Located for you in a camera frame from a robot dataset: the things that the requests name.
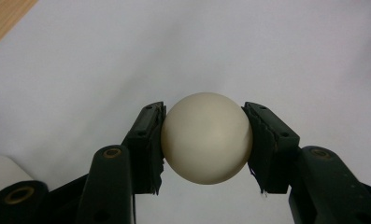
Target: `white background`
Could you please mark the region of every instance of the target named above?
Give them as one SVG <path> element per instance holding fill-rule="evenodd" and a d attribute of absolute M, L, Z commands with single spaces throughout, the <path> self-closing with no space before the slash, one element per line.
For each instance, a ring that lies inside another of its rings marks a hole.
<path fill-rule="evenodd" d="M 0 155 L 55 189 L 142 106 L 199 91 L 266 105 L 371 185 L 371 1 L 39 1 L 0 42 Z M 293 223 L 247 167 L 162 178 L 138 223 Z"/>

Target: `metal bolt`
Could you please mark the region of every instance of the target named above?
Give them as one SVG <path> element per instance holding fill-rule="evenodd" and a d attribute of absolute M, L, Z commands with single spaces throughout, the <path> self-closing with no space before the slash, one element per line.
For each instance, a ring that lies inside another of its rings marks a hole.
<path fill-rule="evenodd" d="M 22 203 L 28 198 L 30 198 L 35 192 L 35 189 L 29 186 L 24 186 L 11 191 L 4 201 L 7 204 Z"/>
<path fill-rule="evenodd" d="M 110 148 L 104 151 L 103 156 L 107 159 L 112 159 L 121 155 L 121 150 L 118 148 Z"/>
<path fill-rule="evenodd" d="M 325 159 L 325 160 L 331 159 L 331 155 L 323 149 L 313 148 L 313 149 L 310 150 L 310 152 L 315 157 L 319 157 L 319 158 Z"/>

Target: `screw hole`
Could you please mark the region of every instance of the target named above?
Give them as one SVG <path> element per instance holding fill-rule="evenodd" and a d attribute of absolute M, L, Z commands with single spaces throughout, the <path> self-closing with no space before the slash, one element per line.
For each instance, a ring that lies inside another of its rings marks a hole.
<path fill-rule="evenodd" d="M 25 186 L 22 188 L 15 189 L 11 191 L 5 198 L 5 203 L 16 204 L 22 203 L 34 194 L 34 188 Z"/>
<path fill-rule="evenodd" d="M 283 137 L 288 137 L 288 136 L 290 136 L 289 133 L 280 133 L 280 135 L 283 136 Z"/>
<path fill-rule="evenodd" d="M 320 159 L 325 159 L 325 160 L 331 159 L 331 155 L 325 150 L 322 150 L 319 148 L 313 148 L 310 150 L 310 152 L 311 154 L 313 154 L 313 156 L 318 157 Z"/>
<path fill-rule="evenodd" d="M 371 216 L 366 213 L 360 212 L 356 214 L 357 219 L 363 223 L 371 224 Z"/>
<path fill-rule="evenodd" d="M 145 135 L 147 135 L 146 132 L 138 132 L 138 136 L 145 136 Z"/>
<path fill-rule="evenodd" d="M 95 222 L 105 222 L 110 218 L 110 214 L 105 210 L 100 210 L 94 214 Z"/>
<path fill-rule="evenodd" d="M 103 156 L 107 159 L 112 159 L 121 155 L 121 150 L 118 148 L 110 148 L 104 151 Z"/>

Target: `wooden surface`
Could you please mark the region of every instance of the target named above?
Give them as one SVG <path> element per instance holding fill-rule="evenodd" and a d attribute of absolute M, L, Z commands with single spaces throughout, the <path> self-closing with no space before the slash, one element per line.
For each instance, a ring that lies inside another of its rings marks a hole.
<path fill-rule="evenodd" d="M 37 0 L 0 0 L 0 39 L 27 13 Z"/>

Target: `white ball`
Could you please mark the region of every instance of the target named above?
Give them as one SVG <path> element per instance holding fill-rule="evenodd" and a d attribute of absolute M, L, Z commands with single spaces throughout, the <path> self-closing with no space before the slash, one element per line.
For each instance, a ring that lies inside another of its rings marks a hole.
<path fill-rule="evenodd" d="M 240 106 L 217 93 L 196 93 L 176 103 L 162 127 L 168 164 L 197 184 L 217 184 L 236 175 L 252 147 L 250 122 Z"/>

